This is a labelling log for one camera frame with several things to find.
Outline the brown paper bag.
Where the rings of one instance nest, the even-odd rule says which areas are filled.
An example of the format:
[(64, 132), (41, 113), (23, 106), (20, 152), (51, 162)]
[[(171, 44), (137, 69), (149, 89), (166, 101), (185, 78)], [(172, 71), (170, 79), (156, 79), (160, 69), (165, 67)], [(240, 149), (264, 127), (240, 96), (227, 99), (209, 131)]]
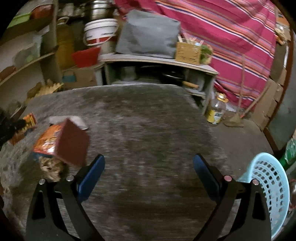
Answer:
[(60, 181), (67, 173), (67, 164), (55, 157), (39, 157), (39, 165), (45, 177), (53, 182)]

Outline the dark red carton box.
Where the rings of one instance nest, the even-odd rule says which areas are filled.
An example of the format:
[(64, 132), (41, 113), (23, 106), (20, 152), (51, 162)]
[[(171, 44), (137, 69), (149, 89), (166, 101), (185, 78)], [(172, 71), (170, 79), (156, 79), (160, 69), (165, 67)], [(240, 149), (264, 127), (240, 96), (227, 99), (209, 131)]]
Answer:
[(58, 158), (76, 167), (86, 165), (90, 137), (70, 119), (48, 127), (35, 142), (33, 152)]

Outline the orange snack packet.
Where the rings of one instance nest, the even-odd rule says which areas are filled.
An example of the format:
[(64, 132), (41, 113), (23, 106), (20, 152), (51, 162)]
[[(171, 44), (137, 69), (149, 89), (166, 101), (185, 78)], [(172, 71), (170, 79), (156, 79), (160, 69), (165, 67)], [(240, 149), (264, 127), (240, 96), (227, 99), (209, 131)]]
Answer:
[(29, 132), (32, 132), (37, 125), (36, 118), (33, 113), (29, 113), (25, 117), (23, 117), (25, 121), (24, 127), (18, 130), (14, 136), (9, 140), (9, 142), (14, 146), (16, 143), (21, 141)]

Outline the light blue plastic basket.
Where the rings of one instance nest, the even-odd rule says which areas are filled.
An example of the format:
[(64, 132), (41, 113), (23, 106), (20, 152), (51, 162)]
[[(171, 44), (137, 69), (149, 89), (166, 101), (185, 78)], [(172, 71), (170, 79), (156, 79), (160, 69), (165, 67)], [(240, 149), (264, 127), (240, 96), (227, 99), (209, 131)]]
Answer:
[(259, 153), (249, 163), (239, 182), (257, 179), (265, 195), (271, 222), (271, 238), (279, 233), (287, 217), (290, 204), (290, 187), (280, 162), (269, 153)]

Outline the straw broom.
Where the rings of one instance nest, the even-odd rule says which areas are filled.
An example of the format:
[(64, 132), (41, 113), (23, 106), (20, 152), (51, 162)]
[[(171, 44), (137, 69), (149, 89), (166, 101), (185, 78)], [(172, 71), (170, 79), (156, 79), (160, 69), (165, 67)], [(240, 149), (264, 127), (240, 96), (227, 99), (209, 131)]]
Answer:
[(240, 85), (240, 92), (239, 92), (239, 102), (238, 106), (236, 109), (236, 112), (234, 116), (231, 118), (227, 118), (224, 120), (223, 124), (227, 127), (232, 127), (232, 128), (242, 128), (244, 127), (244, 122), (243, 118), (246, 116), (249, 111), (260, 101), (260, 99), (265, 95), (267, 90), (270, 87), (270, 83), (267, 83), (263, 92), (260, 94), (257, 99), (255, 99), (250, 106), (248, 106), (247, 109), (243, 113), (241, 113), (241, 103), (242, 103), (242, 98), (243, 98), (243, 87), (244, 87), (244, 80), (245, 80), (245, 55), (242, 55), (242, 78), (241, 78), (241, 85)]

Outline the clear oil bottle yellow label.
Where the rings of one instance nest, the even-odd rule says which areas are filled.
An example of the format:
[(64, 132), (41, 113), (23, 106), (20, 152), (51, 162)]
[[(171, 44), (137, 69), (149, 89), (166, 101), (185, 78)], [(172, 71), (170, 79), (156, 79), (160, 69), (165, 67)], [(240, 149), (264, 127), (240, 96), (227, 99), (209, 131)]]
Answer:
[(224, 93), (215, 93), (215, 98), (210, 101), (210, 105), (206, 112), (207, 121), (213, 125), (217, 125), (222, 120), (226, 111), (228, 99)]

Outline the stacked cardboard boxes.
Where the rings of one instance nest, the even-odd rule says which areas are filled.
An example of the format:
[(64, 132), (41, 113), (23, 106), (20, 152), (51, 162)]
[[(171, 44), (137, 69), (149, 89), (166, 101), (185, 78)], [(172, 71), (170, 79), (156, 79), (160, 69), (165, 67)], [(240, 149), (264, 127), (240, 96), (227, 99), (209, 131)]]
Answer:
[(273, 64), (271, 66), (269, 78), (262, 97), (255, 105), (251, 120), (262, 131), (267, 126), (281, 97), (283, 88), (278, 83), (284, 69), (285, 56), (288, 51), (288, 44), (276, 44)]

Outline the wooden shelf rack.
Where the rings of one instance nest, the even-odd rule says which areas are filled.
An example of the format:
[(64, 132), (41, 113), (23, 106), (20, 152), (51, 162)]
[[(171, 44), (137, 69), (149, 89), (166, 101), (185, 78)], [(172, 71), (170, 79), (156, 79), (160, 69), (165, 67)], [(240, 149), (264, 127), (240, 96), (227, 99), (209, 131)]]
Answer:
[(61, 82), (58, 1), (1, 1), (1, 108), (27, 99), (38, 83)]

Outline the red plastic basin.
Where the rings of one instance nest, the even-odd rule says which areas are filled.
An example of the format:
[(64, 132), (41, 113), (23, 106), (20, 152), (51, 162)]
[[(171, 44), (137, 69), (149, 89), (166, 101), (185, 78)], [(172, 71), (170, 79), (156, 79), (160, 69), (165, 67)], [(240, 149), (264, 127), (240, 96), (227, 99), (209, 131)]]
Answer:
[(100, 47), (94, 47), (87, 50), (76, 51), (72, 54), (72, 59), (79, 68), (96, 65), (100, 54)]

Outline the green leafy vegetables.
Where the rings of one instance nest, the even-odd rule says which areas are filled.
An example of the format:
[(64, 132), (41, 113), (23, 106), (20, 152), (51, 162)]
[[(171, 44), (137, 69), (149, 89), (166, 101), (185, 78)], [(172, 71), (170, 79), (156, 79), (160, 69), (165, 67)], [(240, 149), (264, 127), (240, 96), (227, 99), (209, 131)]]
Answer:
[(209, 65), (213, 56), (213, 48), (210, 45), (201, 46), (200, 64)]

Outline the woven bamboo utensil box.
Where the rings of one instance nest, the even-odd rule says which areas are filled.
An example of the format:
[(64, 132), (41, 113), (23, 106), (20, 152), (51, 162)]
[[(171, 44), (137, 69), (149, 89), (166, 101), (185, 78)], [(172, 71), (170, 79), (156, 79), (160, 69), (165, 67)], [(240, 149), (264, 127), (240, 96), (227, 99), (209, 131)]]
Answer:
[(175, 60), (182, 63), (200, 65), (201, 64), (201, 45), (196, 42), (187, 42), (179, 38), (176, 44)]

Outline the red striped curtain cloth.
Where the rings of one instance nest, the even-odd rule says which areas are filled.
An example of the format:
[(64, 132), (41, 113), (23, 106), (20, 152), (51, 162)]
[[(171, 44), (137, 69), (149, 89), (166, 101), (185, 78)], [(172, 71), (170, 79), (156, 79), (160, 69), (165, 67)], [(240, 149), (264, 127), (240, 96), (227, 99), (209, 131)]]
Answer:
[(178, 20), (188, 37), (213, 48), (215, 88), (247, 108), (260, 96), (273, 64), (275, 6), (271, 1), (116, 1), (122, 16), (137, 9)]

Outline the white plastic bucket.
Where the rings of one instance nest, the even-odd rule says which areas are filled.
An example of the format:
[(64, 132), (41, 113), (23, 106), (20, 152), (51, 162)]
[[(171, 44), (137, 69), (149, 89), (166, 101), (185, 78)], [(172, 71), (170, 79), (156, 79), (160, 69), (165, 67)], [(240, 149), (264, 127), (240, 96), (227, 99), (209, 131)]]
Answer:
[(83, 42), (88, 47), (102, 45), (116, 37), (118, 27), (116, 19), (91, 21), (85, 25)]

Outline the grey fabric cushion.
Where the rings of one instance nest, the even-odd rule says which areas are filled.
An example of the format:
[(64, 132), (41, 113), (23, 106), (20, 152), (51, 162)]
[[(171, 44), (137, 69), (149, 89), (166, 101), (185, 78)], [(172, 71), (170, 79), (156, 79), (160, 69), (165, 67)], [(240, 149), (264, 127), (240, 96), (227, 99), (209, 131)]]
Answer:
[(175, 19), (134, 9), (126, 15), (116, 52), (173, 59), (180, 30)]

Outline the steel pot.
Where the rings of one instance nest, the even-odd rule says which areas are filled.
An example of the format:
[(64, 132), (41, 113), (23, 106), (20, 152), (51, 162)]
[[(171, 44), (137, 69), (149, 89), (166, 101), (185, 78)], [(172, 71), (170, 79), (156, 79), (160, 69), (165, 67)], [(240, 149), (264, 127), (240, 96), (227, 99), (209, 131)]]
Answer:
[(114, 7), (111, 1), (89, 1), (85, 11), (91, 21), (112, 18)]

